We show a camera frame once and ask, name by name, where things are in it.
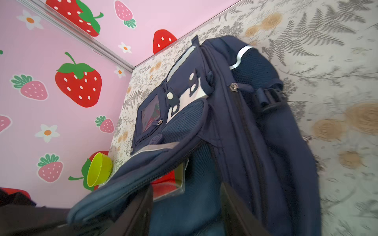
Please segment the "navy blue student backpack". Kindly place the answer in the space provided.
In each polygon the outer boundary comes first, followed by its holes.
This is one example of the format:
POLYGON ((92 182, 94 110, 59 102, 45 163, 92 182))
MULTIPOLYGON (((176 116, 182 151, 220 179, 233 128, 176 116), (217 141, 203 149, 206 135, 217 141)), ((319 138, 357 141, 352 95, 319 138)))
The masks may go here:
POLYGON ((283 82, 233 36, 193 38, 138 108, 130 159, 70 210, 68 224, 113 224, 140 190, 186 160, 185 192, 153 201, 148 236, 226 236, 222 183, 270 236, 321 235, 316 161, 283 82))

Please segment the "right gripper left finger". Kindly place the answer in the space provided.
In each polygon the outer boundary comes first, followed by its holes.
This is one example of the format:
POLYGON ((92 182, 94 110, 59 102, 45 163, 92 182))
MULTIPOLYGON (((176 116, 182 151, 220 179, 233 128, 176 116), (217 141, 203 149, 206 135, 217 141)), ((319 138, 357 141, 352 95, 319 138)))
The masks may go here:
POLYGON ((140 190, 121 216, 105 231, 106 236, 147 236, 153 209, 153 188, 140 190))

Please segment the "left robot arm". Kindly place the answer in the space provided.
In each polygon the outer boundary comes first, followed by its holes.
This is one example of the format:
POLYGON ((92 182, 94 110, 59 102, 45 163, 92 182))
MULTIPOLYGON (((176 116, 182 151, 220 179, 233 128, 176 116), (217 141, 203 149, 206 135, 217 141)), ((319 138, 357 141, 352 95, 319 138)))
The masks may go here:
POLYGON ((67 223, 69 209, 37 207, 27 192, 1 188, 2 236, 100 236, 111 220, 67 223))

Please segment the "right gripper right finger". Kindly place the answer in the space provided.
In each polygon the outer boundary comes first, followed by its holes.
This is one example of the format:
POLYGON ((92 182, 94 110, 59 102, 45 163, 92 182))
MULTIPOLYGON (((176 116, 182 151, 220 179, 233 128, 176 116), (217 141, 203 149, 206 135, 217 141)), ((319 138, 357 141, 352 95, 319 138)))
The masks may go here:
POLYGON ((220 186, 220 200, 227 236, 270 235, 228 183, 222 183, 220 186))

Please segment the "red card pack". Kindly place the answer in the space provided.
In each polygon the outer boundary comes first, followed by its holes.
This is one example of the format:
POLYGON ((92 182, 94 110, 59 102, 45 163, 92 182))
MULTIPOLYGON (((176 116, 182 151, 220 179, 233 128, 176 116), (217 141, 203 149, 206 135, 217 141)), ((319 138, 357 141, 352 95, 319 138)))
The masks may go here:
POLYGON ((185 192, 185 172, 189 161, 186 160, 177 168, 151 183, 153 188, 153 201, 161 201, 185 192))

